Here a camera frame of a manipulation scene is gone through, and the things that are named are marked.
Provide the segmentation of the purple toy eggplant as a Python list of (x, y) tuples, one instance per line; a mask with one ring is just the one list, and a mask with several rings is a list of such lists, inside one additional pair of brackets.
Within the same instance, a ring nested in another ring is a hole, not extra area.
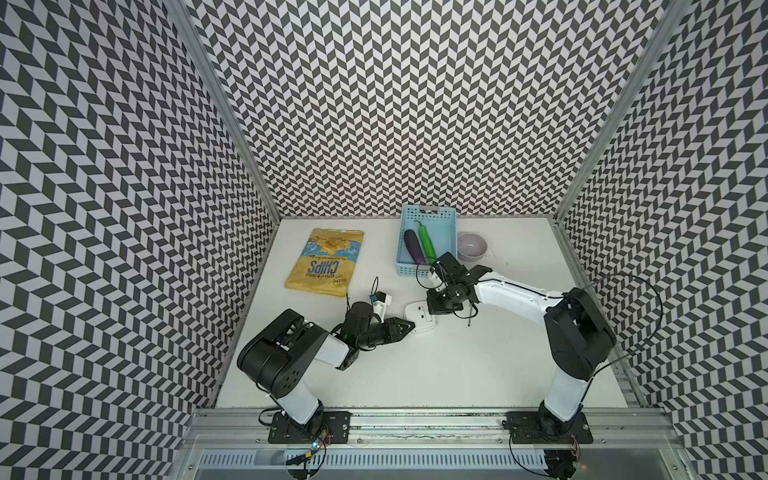
[(416, 265), (425, 265), (426, 258), (423, 254), (420, 240), (416, 232), (412, 229), (406, 229), (403, 234), (406, 250)]

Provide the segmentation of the light blue plastic basket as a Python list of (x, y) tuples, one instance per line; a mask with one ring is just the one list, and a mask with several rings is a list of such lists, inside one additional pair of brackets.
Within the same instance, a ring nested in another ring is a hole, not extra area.
[(457, 212), (452, 207), (405, 204), (401, 209), (395, 267), (400, 276), (426, 277), (445, 253), (457, 256)]

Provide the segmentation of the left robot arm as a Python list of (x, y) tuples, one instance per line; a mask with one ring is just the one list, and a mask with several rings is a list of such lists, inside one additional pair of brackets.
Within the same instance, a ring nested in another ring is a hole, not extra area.
[(379, 298), (355, 302), (332, 330), (286, 309), (242, 348), (236, 365), (294, 425), (316, 434), (324, 406), (303, 381), (305, 373), (315, 362), (344, 371), (361, 352), (398, 343), (416, 329), (410, 320), (387, 317), (386, 309)]

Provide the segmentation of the lilac ceramic bowl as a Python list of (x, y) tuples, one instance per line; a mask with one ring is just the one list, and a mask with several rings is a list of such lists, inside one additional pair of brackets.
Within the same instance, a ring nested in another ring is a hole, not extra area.
[(485, 256), (487, 249), (487, 241), (476, 233), (461, 232), (457, 237), (457, 253), (462, 261), (476, 262)]

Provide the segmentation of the white alarm clock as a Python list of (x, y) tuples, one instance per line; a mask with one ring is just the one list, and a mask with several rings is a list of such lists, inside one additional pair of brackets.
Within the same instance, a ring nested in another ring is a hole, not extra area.
[(428, 308), (427, 301), (412, 302), (405, 306), (405, 319), (414, 324), (413, 333), (423, 334), (434, 330), (438, 324)]

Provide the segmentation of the yellow blue chips bag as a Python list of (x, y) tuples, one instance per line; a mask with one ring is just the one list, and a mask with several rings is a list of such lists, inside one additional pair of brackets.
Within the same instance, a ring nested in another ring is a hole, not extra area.
[(363, 239), (364, 232), (360, 230), (313, 229), (284, 286), (345, 297)]

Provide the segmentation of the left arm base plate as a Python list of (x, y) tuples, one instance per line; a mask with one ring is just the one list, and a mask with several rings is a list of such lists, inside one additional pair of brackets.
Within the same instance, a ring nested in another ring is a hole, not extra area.
[(299, 424), (285, 412), (279, 412), (272, 418), (268, 443), (299, 445), (323, 440), (326, 445), (347, 444), (351, 417), (349, 411), (323, 411), (306, 424)]

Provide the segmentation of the green toy cucumber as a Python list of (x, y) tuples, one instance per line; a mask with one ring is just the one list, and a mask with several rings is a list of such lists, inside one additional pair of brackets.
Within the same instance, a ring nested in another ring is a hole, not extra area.
[(426, 263), (432, 264), (436, 261), (437, 256), (428, 229), (421, 221), (417, 221), (416, 224), (418, 225), (418, 235), (424, 251)]

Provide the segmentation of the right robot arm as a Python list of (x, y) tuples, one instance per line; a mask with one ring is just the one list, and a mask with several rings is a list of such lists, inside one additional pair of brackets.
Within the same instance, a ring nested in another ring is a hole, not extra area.
[(427, 291), (432, 315), (456, 315), (469, 304), (491, 305), (542, 326), (547, 334), (555, 374), (534, 417), (548, 439), (563, 436), (581, 414), (583, 401), (599, 367), (617, 339), (601, 309), (587, 291), (548, 291), (515, 282), (489, 267), (467, 268), (451, 253), (430, 265), (440, 285)]

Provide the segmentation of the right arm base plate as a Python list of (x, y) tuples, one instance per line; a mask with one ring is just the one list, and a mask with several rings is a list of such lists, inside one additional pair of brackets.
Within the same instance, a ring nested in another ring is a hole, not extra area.
[(568, 421), (541, 412), (509, 411), (502, 422), (514, 444), (589, 445), (594, 442), (585, 414)]

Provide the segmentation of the aluminium front rail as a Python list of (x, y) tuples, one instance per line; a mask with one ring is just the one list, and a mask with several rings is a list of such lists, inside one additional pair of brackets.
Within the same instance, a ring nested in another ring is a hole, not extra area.
[[(547, 443), (537, 433), (520, 432), (507, 424), (511, 407), (501, 408), (352, 408), (346, 422), (331, 426), (331, 444), (339, 447), (379, 448), (522, 448), (563, 449), (680, 449), (682, 439), (669, 418), (654, 408), (586, 408), (587, 425), (558, 443)], [(298, 441), (300, 433), (286, 434), (267, 425), (269, 413), (260, 409), (203, 409), (195, 413), (180, 446), (186, 449), (277, 447)]]

